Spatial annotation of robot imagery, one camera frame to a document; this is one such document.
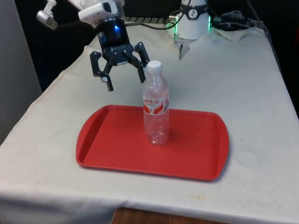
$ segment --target table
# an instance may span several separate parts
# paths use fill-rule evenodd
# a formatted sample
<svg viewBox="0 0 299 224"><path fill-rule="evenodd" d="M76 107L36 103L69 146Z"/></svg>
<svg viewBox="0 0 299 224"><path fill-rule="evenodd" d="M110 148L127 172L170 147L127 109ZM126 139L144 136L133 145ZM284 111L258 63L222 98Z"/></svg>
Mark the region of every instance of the table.
<svg viewBox="0 0 299 224"><path fill-rule="evenodd" d="M120 208L115 211L111 224L225 224L196 218L166 215L136 209Z"/></svg>
<svg viewBox="0 0 299 224"><path fill-rule="evenodd" d="M230 155L221 177L199 182L76 163L76 139L92 113L142 104L134 67L113 68L113 92L92 76L95 40L1 145L0 221L105 224L128 207L225 223L299 223L299 121L264 35L251 30L233 42L210 30L179 61L167 32L128 33L132 43L144 42L151 60L162 61L171 108L215 112L226 123Z"/></svg>

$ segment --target bottle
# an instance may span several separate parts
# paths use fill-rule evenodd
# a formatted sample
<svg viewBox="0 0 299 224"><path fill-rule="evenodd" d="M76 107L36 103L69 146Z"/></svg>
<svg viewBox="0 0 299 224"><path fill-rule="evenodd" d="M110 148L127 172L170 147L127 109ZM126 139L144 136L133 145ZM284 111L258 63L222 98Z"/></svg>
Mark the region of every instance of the bottle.
<svg viewBox="0 0 299 224"><path fill-rule="evenodd" d="M163 145L169 137L169 89L162 75L162 64L150 61L149 76L143 87L143 120L147 140L153 145Z"/></svg>

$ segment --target white wall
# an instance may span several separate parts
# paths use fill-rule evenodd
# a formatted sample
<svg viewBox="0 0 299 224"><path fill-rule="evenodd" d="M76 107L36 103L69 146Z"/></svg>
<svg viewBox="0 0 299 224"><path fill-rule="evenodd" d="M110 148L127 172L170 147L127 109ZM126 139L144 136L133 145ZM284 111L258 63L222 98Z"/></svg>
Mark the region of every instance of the white wall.
<svg viewBox="0 0 299 224"><path fill-rule="evenodd" d="M41 94L14 0L0 0L0 144Z"/></svg>

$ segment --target red tray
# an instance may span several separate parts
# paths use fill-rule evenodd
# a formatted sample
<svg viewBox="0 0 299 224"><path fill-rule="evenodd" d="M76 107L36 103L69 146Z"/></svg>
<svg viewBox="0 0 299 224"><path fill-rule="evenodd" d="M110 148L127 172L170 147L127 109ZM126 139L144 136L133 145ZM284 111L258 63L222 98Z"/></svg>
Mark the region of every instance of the red tray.
<svg viewBox="0 0 299 224"><path fill-rule="evenodd" d="M228 157L228 131L215 113L170 110L170 138L145 138L143 108L108 105L83 125L76 149L80 166L212 181Z"/></svg>

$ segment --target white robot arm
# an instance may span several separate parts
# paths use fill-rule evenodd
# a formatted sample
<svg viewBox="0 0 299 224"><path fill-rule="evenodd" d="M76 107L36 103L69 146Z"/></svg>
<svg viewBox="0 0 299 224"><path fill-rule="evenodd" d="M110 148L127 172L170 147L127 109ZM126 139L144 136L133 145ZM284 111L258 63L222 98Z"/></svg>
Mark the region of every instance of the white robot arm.
<svg viewBox="0 0 299 224"><path fill-rule="evenodd" d="M56 29L58 27L51 12L56 5L55 0L47 0L44 10L37 14L37 19L45 26ZM90 54L93 75L100 77L102 82L107 84L108 90L113 91L112 82L109 76L113 66L130 63L138 70L140 81L145 81L143 68L150 62L142 42L134 47L129 41L122 7L124 0L68 0L77 7L79 19L90 24L97 30L102 52L94 51ZM137 52L141 60L138 60L132 53ZM107 64L103 71L99 69L98 60L103 57Z"/></svg>

